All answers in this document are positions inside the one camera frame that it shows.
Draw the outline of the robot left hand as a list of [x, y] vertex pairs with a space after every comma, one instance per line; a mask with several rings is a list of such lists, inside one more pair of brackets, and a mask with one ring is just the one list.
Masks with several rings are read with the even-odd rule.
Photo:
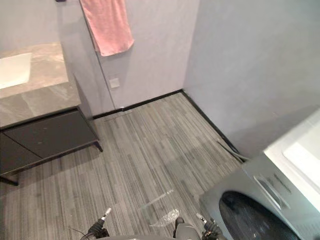
[[94, 236], [96, 239], [99, 238], [105, 238], [105, 237], [109, 237], [109, 232], [106, 228], [104, 228], [104, 223], [105, 220], [107, 218], [107, 216], [110, 214], [111, 212], [111, 208], [109, 207], [104, 215], [99, 218], [88, 230], [87, 235], [88, 236]]

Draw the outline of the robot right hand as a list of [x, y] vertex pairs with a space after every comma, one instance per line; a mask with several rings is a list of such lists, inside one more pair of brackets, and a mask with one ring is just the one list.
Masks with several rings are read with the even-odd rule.
[[215, 221], [205, 219], [200, 213], [196, 213], [196, 217], [204, 224], [204, 232], [202, 233], [202, 240], [218, 240], [221, 234], [220, 228]]

